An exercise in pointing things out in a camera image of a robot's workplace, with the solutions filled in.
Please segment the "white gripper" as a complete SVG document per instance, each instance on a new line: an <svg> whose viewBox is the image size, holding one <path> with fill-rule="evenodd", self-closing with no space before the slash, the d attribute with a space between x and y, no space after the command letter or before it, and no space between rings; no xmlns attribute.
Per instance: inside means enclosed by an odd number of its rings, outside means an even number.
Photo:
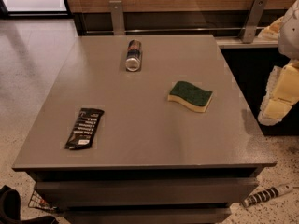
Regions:
<svg viewBox="0 0 299 224"><path fill-rule="evenodd" d="M278 40L278 50L292 59L283 67L271 71L258 121L265 126L281 122L299 102L299 0L287 10L284 17L273 21L258 34L259 38Z"/></svg>

